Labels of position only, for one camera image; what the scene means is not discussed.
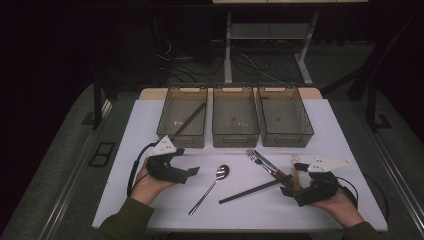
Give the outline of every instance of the silver spoon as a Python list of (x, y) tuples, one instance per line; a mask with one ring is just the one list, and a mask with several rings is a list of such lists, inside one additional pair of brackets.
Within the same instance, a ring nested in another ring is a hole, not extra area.
[(227, 165), (221, 165), (218, 170), (216, 170), (216, 180), (212, 184), (212, 186), (206, 191), (206, 193), (203, 195), (203, 197), (196, 203), (196, 205), (191, 209), (191, 211), (188, 213), (189, 215), (192, 215), (197, 208), (200, 206), (200, 204), (203, 202), (203, 200), (206, 198), (206, 196), (209, 194), (209, 192), (212, 190), (212, 188), (215, 186), (215, 184), (224, 178), (228, 176), (228, 173), (230, 172), (230, 168)]

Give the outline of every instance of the table surface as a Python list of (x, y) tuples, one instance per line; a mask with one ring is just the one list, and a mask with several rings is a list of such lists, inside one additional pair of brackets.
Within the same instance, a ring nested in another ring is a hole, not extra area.
[[(352, 164), (334, 170), (336, 176), (350, 181), (359, 192), (359, 211), (378, 231), (387, 231), (387, 223), (352, 155), (337, 119), (327, 100), (313, 88), (300, 89), (315, 134), (305, 148), (269, 148), (258, 141), (256, 150), (283, 172), (290, 173), (290, 158), (300, 155), (304, 163), (314, 156), (351, 160)], [(166, 89), (146, 89), (136, 101), (114, 165), (99, 204), (93, 227), (116, 213), (126, 199), (126, 186), (134, 160), (141, 149), (157, 140), (156, 128), (162, 112)], [(243, 198), (219, 204), (218, 201), (241, 191), (273, 180), (262, 168), (252, 163), (242, 148), (212, 146), (212, 100), (208, 101), (205, 148), (189, 149), (171, 164), (180, 169), (200, 166), (196, 176), (186, 184), (165, 190), (151, 204), (155, 213), (149, 221), (151, 232), (319, 232), (341, 230), (325, 211), (304, 206), (281, 194), (273, 186)], [(197, 211), (189, 211), (215, 181), (221, 164), (230, 167), (228, 177), (216, 184)], [(307, 173), (300, 174), (303, 187), (309, 185)]]

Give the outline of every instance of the wire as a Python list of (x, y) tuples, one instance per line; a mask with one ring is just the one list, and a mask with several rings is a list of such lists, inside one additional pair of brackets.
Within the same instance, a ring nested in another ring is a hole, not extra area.
[(185, 83), (185, 81), (182, 78), (180, 78), (177, 74), (173, 74), (173, 73), (170, 73), (170, 72), (168, 72), (168, 74), (175, 77), (175, 78), (178, 78), (178, 80), (180, 80), (180, 82)]
[(355, 194), (356, 194), (355, 198), (356, 198), (356, 202), (358, 203), (359, 202), (359, 194), (358, 194), (358, 190), (356, 189), (356, 187), (353, 186), (353, 184), (351, 182), (349, 182), (348, 180), (346, 180), (344, 178), (341, 178), (341, 177), (336, 177), (336, 178), (345, 181), (346, 183), (348, 183), (353, 188), (353, 190), (355, 190)]
[(185, 72), (183, 70), (176, 69), (176, 68), (171, 68), (170, 70), (174, 70), (174, 71), (177, 71), (177, 72), (180, 72), (180, 73), (184, 73), (185, 75), (189, 76), (195, 83), (197, 83), (196, 79), (188, 72)]
[(182, 66), (181, 64), (175, 64), (175, 67), (184, 68), (184, 69), (186, 69), (187, 71), (189, 71), (191, 74), (193, 74), (193, 75), (197, 75), (197, 76), (205, 77), (205, 78), (207, 78), (207, 79), (209, 80), (209, 82), (212, 82), (212, 80), (211, 80), (211, 79), (209, 78), (209, 76), (208, 76), (208, 75), (206, 75), (206, 74), (194, 72), (194, 71), (193, 71), (193, 70), (191, 70), (190, 68), (185, 67), (185, 66)]
[(145, 146), (143, 148), (143, 150), (141, 150), (140, 154), (138, 154), (137, 159), (134, 161), (133, 167), (131, 169), (131, 173), (130, 173), (130, 178), (128, 179), (128, 186), (127, 186), (127, 196), (129, 197), (131, 195), (132, 189), (133, 189), (133, 182), (134, 182), (134, 177), (135, 177), (135, 173), (137, 171), (138, 165), (140, 164), (140, 159), (143, 156), (144, 152), (150, 148), (150, 147), (154, 147), (156, 146), (158, 142), (154, 142), (154, 143), (149, 143), (147, 146)]
[(368, 178), (368, 180), (370, 180), (380, 191), (381, 196), (383, 196), (383, 201), (384, 201), (384, 206), (385, 206), (385, 216), (384, 219), (386, 219), (386, 222), (389, 221), (389, 215), (390, 215), (390, 207), (389, 207), (389, 201), (387, 200), (386, 195), (384, 194), (383, 189), (381, 188), (381, 186), (373, 179), (371, 178), (368, 174), (362, 173), (364, 175), (364, 177)]
[(277, 81), (277, 82), (281, 82), (281, 83), (284, 83), (283, 81), (280, 81), (280, 80), (278, 80), (278, 79), (276, 79), (276, 78), (274, 78), (274, 77), (271, 77), (271, 76), (269, 76), (268, 74), (266, 74), (266, 73), (264, 73), (248, 56), (246, 56), (246, 55), (244, 55), (244, 54), (242, 54), (242, 53), (238, 53), (239, 55), (241, 55), (241, 56), (243, 56), (244, 58), (246, 58), (253, 66), (254, 66), (254, 68), (260, 73), (260, 74), (262, 74), (262, 75), (264, 75), (265, 77), (267, 77), (267, 78), (269, 78), (269, 79), (272, 79), (272, 80), (274, 80), (274, 81)]
[(147, 175), (149, 175), (149, 173), (144, 174), (140, 179), (138, 179), (135, 183), (132, 189), (134, 189), (134, 187), (137, 185), (137, 183), (139, 183), (141, 180), (143, 180), (143, 178), (145, 178)]

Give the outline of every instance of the green sleeve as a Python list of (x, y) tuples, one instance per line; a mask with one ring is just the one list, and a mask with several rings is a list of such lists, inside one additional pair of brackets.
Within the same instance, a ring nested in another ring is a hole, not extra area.
[(127, 198), (117, 214), (103, 221), (94, 239), (145, 239), (146, 227), (154, 209)]
[(368, 222), (363, 222), (346, 230), (345, 240), (383, 240), (383, 236), (378, 233)]

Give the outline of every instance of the clear plastic bin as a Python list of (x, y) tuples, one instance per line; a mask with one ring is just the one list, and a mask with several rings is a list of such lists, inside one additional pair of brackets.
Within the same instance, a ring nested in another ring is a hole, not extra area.
[(256, 103), (264, 147), (306, 147), (314, 130), (296, 86), (260, 83)]
[(215, 84), (213, 89), (213, 146), (252, 148), (259, 138), (253, 86), (243, 83)]
[(168, 135), (176, 147), (205, 146), (206, 84), (174, 84), (168, 88), (157, 135)]

